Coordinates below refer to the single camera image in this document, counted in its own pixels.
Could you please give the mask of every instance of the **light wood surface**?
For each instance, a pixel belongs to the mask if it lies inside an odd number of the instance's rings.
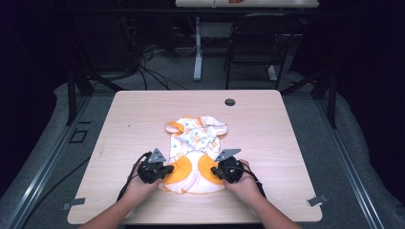
[[[176,0],[177,7],[188,8],[317,8],[317,0],[245,0],[241,3],[229,3],[228,0]]]
[[[234,106],[224,101],[232,98]],[[113,204],[133,164],[159,148],[168,158],[170,134],[164,126],[184,115],[213,116],[226,123],[222,149],[240,148],[267,198],[295,221],[322,218],[288,114],[277,91],[119,92],[111,105],[73,206],[69,223],[82,224]],[[208,195],[178,195],[156,190],[123,223],[194,224],[259,222],[227,190]]]

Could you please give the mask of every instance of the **person's right hand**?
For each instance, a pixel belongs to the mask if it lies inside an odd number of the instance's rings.
[[[244,164],[244,168],[248,170],[249,163],[245,160],[240,160]],[[253,204],[258,198],[263,198],[262,194],[257,187],[256,181],[253,176],[248,173],[243,173],[241,179],[235,183],[229,183],[223,180],[224,186],[227,190],[233,192],[241,201],[247,205]]]

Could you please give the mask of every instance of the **hand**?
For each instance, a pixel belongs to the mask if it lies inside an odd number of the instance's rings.
[[[242,159],[240,161],[244,164],[244,169],[248,170],[247,166],[249,163]],[[248,173],[243,173],[241,179],[236,183],[229,183],[226,180],[223,180],[223,182],[227,190],[233,192],[247,205],[251,205],[253,199],[263,198],[257,187],[256,181],[253,176]]]
[[[134,206],[137,206],[141,202],[143,202],[143,200],[146,199],[146,197],[153,190],[157,189],[159,184],[161,183],[161,179],[157,179],[155,182],[151,184],[144,183],[138,176],[138,168],[140,164],[141,162],[135,168],[135,171],[132,174],[132,176],[135,177],[131,179],[125,191],[125,194],[122,197],[122,199],[125,199],[125,201],[130,201],[131,203],[133,203]]]

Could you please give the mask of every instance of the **orange and white cloth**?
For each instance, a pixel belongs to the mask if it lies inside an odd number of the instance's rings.
[[[178,194],[208,194],[224,188],[211,172],[221,152],[219,135],[227,133],[226,124],[212,116],[185,116],[166,123],[172,133],[170,159],[174,171],[162,181],[161,188]]]

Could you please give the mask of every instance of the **gray carpet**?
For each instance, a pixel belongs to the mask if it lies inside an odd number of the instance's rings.
[[[222,70],[223,43],[216,40],[208,41],[204,45],[203,51],[202,80],[200,82],[193,80],[194,53],[181,55],[177,52],[155,52],[154,58],[146,63],[146,68],[161,73],[164,77],[182,85],[181,87],[170,80],[167,81],[172,90],[183,90],[183,88],[187,90],[223,89],[225,84],[225,74]],[[186,53],[190,50],[182,49],[179,52]],[[292,56],[293,52],[288,56],[289,62]],[[272,89],[274,87],[274,83],[268,81],[263,68],[235,67],[232,68],[231,74],[230,89]],[[104,76],[113,77],[114,75],[104,74]],[[156,78],[151,75],[145,77],[147,90],[165,90]],[[289,85],[288,82],[299,80],[301,77],[298,73],[285,75],[280,88],[284,89]],[[164,82],[162,77],[158,76],[158,79]],[[139,73],[114,82],[128,90],[144,90],[143,79]],[[10,225],[15,211],[18,209],[18,204],[21,203],[21,199],[44,161],[55,150],[55,146],[61,145],[60,157],[56,159],[56,166],[51,170],[52,174],[46,180],[43,190],[38,191],[40,193],[38,199],[42,199],[59,180],[68,175],[93,152],[114,93],[98,82],[92,81],[92,84],[96,89],[93,97],[85,98],[78,94],[79,102],[85,106],[83,105],[83,112],[79,114],[75,125],[71,127],[65,137],[66,141],[62,143],[59,138],[67,132],[65,128],[68,120],[67,86],[62,85],[55,91],[58,102],[52,120],[20,174],[0,200],[0,228]],[[285,95],[283,99],[315,192],[317,195],[325,194],[330,200],[322,206],[322,220],[315,223],[300,223],[300,225],[303,228],[371,228],[343,169],[338,148],[330,134],[328,123],[323,119],[324,113],[319,109],[319,104],[322,107],[324,101],[312,100],[309,96],[310,89],[311,85],[307,85],[295,94]],[[337,99],[336,124],[337,133],[344,142],[365,189],[370,194],[372,204],[375,206],[382,224],[385,228],[405,228],[405,210],[385,190],[378,175],[370,166],[364,137],[352,116],[350,107],[340,96]],[[75,131],[79,131],[79,133],[71,138]],[[84,141],[75,143],[82,139],[83,135],[80,135],[84,132],[87,133]],[[30,216],[25,228],[76,228],[67,222],[69,212],[60,210],[60,208],[63,203],[75,198],[86,165],[87,163],[68,176],[44,198],[44,201]]]

